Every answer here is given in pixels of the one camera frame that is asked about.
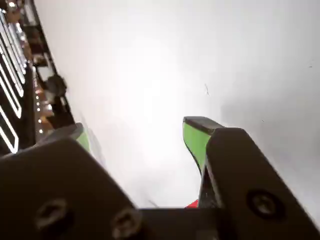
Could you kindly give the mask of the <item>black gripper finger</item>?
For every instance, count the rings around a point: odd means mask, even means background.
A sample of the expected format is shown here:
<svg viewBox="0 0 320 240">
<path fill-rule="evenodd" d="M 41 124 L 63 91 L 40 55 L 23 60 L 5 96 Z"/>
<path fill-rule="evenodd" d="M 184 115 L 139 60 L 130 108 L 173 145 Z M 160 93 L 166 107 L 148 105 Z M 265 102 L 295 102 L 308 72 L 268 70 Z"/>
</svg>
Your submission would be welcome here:
<svg viewBox="0 0 320 240">
<path fill-rule="evenodd" d="M 201 174 L 198 206 L 220 213 L 219 239 L 319 239 L 313 221 L 244 129 L 186 116 L 183 140 Z"/>
<path fill-rule="evenodd" d="M 70 136 L 0 161 L 3 240 L 131 240 L 142 225 L 119 185 Z"/>
</svg>

